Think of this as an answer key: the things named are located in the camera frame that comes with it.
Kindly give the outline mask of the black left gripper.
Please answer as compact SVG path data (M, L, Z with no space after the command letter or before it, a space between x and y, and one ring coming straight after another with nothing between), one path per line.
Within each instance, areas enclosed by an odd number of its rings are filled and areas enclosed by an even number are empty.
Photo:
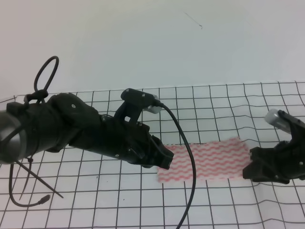
M138 121L143 108L154 104L154 96L128 88L121 99L124 102L114 116L87 113L85 119L91 124L81 128L69 145L133 165L169 170L174 153Z

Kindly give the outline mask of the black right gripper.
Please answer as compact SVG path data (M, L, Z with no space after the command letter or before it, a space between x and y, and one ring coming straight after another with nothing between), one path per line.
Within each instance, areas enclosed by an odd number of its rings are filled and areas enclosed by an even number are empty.
M250 149L251 163L243 169L244 179L282 184L305 179L305 124L285 111L279 110L278 114L289 123L291 140L273 148Z

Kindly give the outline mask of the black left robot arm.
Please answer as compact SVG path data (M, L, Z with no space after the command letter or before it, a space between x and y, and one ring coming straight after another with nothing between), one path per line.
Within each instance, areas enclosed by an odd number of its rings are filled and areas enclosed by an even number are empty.
M173 152L138 120L142 111L157 105L157 96L126 89L114 116L99 114L71 93L32 103L45 96L46 92L26 95L23 104L8 103L1 112L1 163L12 164L42 151L58 153L71 146L133 165L169 169Z

